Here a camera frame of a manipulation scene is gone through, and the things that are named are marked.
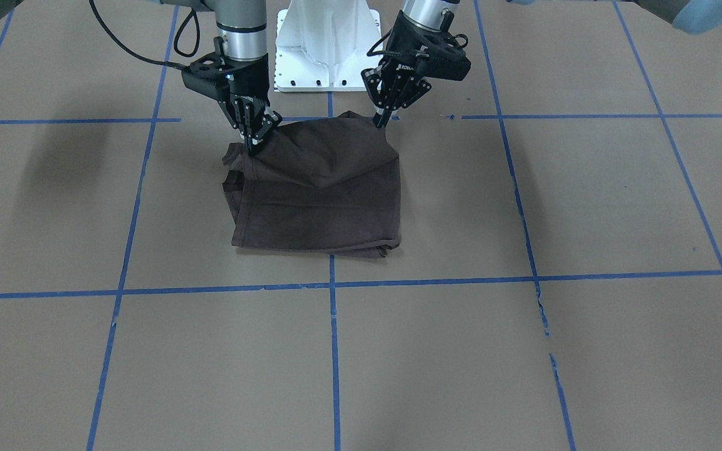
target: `dark gray cloth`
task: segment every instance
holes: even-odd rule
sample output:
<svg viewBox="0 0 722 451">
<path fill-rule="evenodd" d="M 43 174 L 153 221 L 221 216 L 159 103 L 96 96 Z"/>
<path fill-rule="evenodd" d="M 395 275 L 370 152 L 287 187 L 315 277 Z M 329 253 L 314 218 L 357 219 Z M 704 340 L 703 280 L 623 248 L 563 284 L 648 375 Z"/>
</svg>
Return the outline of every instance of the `dark gray cloth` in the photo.
<svg viewBox="0 0 722 451">
<path fill-rule="evenodd" d="M 230 145 L 224 182 L 233 245 L 381 259 L 399 246 L 399 156 L 372 120 L 284 125 L 250 157 Z"/>
</svg>

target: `blue cap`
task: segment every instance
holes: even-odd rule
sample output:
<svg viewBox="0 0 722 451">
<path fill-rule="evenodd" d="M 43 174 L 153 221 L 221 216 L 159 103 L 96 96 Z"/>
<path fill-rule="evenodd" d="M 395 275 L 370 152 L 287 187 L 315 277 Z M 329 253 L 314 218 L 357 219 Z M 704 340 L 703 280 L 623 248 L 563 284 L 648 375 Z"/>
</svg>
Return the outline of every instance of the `blue cap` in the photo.
<svg viewBox="0 0 722 451">
<path fill-rule="evenodd" d="M 691 0 L 673 19 L 673 28 L 699 34 L 722 23 L 722 0 Z"/>
</svg>

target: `white mounting plate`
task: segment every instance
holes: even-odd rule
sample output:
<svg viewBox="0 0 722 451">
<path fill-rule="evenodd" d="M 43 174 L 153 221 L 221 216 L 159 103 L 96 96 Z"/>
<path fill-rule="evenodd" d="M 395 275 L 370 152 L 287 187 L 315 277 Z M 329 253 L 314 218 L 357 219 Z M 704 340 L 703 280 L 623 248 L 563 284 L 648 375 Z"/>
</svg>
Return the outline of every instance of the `white mounting plate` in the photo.
<svg viewBox="0 0 722 451">
<path fill-rule="evenodd" d="M 277 30 L 286 19 L 288 9 L 278 12 Z M 370 46 L 381 37 L 380 13 L 370 9 L 378 35 L 370 40 Z M 298 49 L 280 49 L 275 51 L 275 91 L 280 92 L 325 92 L 325 91 L 367 91 L 361 79 L 361 71 L 375 68 L 380 60 L 379 56 L 367 56 L 367 50 L 359 50 L 344 63 L 335 68 L 335 77 L 330 77 L 330 68 L 327 64 L 314 63 Z"/>
</svg>

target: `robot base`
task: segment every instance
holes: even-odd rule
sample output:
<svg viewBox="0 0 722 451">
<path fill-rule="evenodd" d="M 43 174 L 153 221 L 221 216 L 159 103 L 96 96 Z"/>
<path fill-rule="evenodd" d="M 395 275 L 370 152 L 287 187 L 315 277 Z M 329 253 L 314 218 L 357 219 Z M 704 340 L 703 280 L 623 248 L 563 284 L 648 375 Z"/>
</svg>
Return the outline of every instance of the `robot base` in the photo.
<svg viewBox="0 0 722 451">
<path fill-rule="evenodd" d="M 381 32 L 365 0 L 293 0 L 277 29 L 275 91 L 366 91 L 361 71 L 378 65 L 367 51 Z"/>
</svg>

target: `towel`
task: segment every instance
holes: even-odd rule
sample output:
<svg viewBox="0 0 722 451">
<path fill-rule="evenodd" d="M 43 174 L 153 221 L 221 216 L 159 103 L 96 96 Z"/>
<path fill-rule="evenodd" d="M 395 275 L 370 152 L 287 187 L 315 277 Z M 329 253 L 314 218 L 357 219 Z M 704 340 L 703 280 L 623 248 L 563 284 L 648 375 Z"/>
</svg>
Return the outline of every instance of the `towel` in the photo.
<svg viewBox="0 0 722 451">
<path fill-rule="evenodd" d="M 383 259 L 399 246 L 399 155 L 348 111 L 280 126 L 250 157 L 232 143 L 222 187 L 233 246 Z"/>
</svg>

